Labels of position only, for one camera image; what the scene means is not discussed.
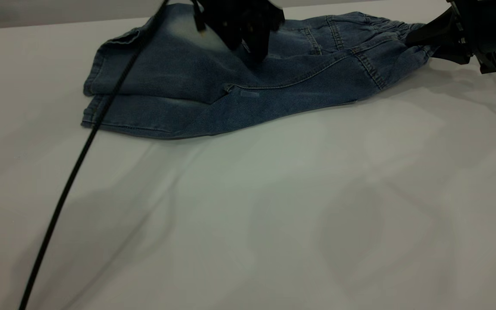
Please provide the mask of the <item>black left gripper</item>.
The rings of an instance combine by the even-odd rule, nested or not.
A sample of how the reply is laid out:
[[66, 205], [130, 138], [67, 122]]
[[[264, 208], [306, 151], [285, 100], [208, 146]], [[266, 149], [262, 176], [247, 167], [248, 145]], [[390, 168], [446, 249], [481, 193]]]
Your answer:
[[[284, 12], [269, 0], [201, 0], [202, 16], [228, 47], [236, 50], [242, 43], [238, 28], [268, 26], [277, 31], [285, 22]], [[270, 33], [246, 33], [245, 47], [254, 61], [268, 55]]]

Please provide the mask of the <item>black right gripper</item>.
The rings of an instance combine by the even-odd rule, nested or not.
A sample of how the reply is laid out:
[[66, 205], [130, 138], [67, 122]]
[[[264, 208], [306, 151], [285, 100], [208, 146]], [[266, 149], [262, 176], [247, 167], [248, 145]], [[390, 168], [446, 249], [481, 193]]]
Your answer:
[[[459, 65], [469, 64], [474, 55], [481, 73], [496, 72], [496, 0], [449, 0], [449, 4], [452, 9], [411, 31], [406, 46], [439, 46], [433, 58]], [[457, 40], [456, 16], [461, 23], [462, 43]]]

